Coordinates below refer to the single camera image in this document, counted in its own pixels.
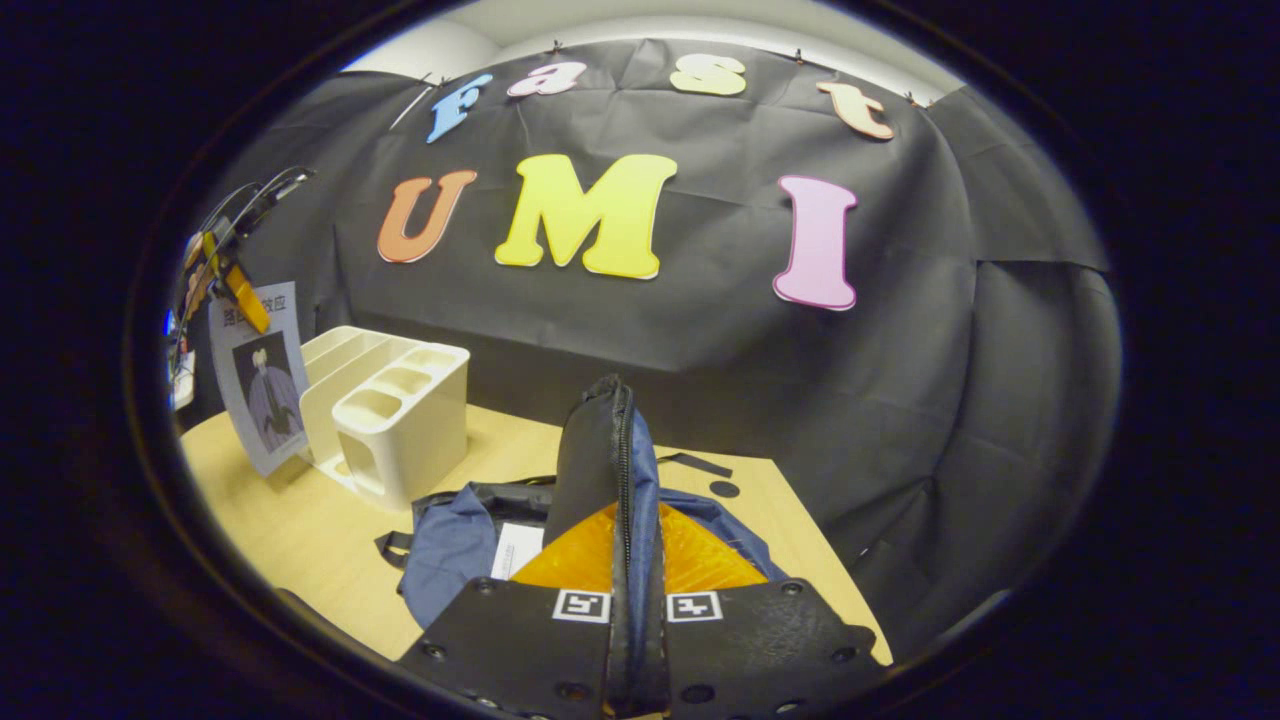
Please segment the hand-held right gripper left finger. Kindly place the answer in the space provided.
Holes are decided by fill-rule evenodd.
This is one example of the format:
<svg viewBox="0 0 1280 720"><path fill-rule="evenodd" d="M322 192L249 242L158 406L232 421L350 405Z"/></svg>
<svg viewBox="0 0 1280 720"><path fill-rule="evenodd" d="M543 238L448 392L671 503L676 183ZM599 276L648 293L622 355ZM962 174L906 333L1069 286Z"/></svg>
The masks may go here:
<svg viewBox="0 0 1280 720"><path fill-rule="evenodd" d="M603 719L609 600L516 583L541 548L545 500L431 500L415 511L399 584L421 635L399 666L484 708Z"/></svg>

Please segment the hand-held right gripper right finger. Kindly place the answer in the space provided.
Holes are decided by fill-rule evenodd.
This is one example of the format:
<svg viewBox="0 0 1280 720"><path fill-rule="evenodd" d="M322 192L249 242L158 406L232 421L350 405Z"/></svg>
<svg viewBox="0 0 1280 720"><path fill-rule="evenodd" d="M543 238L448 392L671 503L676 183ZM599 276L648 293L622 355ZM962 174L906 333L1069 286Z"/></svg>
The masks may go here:
<svg viewBox="0 0 1280 720"><path fill-rule="evenodd" d="M667 719L815 719L883 675L869 628L800 577L771 577L660 506L655 710Z"/></svg>

